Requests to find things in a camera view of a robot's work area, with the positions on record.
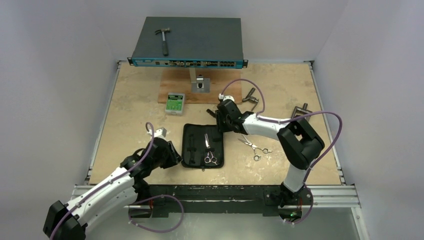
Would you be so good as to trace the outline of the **black zipper tool case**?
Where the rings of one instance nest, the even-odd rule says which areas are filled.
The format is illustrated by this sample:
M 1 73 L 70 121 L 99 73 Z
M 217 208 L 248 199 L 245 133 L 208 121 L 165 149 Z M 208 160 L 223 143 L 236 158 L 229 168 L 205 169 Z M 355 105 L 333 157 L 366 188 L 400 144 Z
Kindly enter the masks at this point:
M 217 158 L 217 165 L 204 163 L 206 156 L 205 134 L 208 134 L 211 151 Z M 224 166 L 224 135 L 214 124 L 200 125 L 187 123 L 183 127 L 182 161 L 185 168 L 219 169 Z

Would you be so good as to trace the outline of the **silver thinning scissors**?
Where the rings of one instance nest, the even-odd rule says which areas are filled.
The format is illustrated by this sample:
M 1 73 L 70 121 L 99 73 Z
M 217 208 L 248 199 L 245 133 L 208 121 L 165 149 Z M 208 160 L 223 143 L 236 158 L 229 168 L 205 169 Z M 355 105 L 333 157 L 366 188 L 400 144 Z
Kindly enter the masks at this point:
M 211 143 L 209 140 L 209 136 L 207 133 L 204 134 L 205 138 L 205 147 L 206 147 L 206 155 L 204 157 L 204 163 L 205 164 L 214 164 L 215 166 L 218 165 L 217 158 L 213 155 L 213 152 L 211 150 Z

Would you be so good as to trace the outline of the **black hair comb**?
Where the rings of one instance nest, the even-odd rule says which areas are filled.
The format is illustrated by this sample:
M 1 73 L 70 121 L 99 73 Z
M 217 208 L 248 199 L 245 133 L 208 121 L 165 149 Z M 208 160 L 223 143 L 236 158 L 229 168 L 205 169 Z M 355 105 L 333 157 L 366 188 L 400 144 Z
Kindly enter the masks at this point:
M 208 113 L 211 117 L 213 117 L 214 119 L 216 119 L 216 118 L 217 118 L 217 116 L 218 116 L 218 115 L 217 115 L 217 113 L 218 113 L 218 112 L 217 112 L 216 110 L 211 110 L 211 109 L 209 109 L 209 108 L 208 108 L 208 109 L 206 110 L 206 112 L 207 112 L 207 113 Z

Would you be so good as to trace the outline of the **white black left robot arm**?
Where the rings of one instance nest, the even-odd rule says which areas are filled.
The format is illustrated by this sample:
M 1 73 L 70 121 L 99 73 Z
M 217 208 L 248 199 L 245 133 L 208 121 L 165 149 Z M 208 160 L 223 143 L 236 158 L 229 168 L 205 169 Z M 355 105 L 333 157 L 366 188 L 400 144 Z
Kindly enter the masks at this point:
M 53 203 L 44 222 L 44 234 L 51 240 L 84 240 L 89 229 L 119 208 L 144 203 L 152 207 L 155 197 L 144 179 L 156 168 L 167 169 L 181 161 L 171 141 L 153 138 L 89 191 L 67 203 Z

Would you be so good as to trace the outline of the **silver straight scissors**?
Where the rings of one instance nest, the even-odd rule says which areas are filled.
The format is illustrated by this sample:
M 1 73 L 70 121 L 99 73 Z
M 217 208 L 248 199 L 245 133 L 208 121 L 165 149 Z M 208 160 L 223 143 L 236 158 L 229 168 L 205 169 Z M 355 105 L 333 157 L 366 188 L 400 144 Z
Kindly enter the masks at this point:
M 248 145 L 250 148 L 252 148 L 254 156 L 253 156 L 253 160 L 258 162 L 261 160 L 262 156 L 257 154 L 257 150 L 261 151 L 263 154 L 270 154 L 273 151 L 269 150 L 267 148 L 261 148 L 256 146 L 255 144 L 253 144 L 250 140 L 247 139 L 247 137 L 245 135 L 241 135 L 243 137 L 243 139 L 238 139 L 240 142 L 244 143 L 245 145 Z

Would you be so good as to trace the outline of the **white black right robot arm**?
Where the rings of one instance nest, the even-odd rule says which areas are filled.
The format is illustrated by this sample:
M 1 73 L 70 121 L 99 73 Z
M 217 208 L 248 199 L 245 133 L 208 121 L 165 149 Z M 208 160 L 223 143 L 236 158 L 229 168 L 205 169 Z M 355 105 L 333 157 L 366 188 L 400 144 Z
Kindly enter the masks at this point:
M 307 170 L 325 147 L 309 122 L 302 117 L 276 119 L 260 117 L 251 111 L 242 113 L 231 99 L 221 101 L 215 113 L 218 130 L 223 133 L 257 135 L 279 141 L 290 163 L 280 196 L 288 204 L 298 200 Z

